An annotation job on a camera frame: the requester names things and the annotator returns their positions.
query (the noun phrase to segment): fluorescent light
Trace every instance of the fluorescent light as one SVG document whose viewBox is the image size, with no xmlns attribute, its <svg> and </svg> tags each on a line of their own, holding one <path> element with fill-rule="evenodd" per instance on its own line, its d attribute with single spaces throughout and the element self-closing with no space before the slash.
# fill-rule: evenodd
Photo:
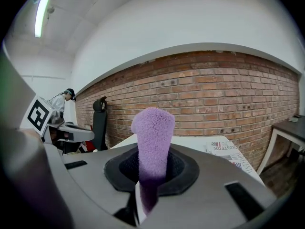
<svg viewBox="0 0 305 229">
<path fill-rule="evenodd" d="M 35 21 L 35 37 L 41 37 L 43 16 L 47 8 L 48 1 L 49 0 L 40 0 L 39 2 Z"/>
</svg>

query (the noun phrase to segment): chair backrest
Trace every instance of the chair backrest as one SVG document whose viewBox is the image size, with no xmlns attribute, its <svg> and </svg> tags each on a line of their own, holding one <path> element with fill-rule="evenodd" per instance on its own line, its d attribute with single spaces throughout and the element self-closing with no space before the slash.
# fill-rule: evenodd
<svg viewBox="0 0 305 229">
<path fill-rule="evenodd" d="M 93 103 L 93 128 L 94 139 L 92 143 L 97 150 L 107 150 L 105 143 L 106 126 L 107 126 L 107 97 L 102 97 Z"/>
</svg>

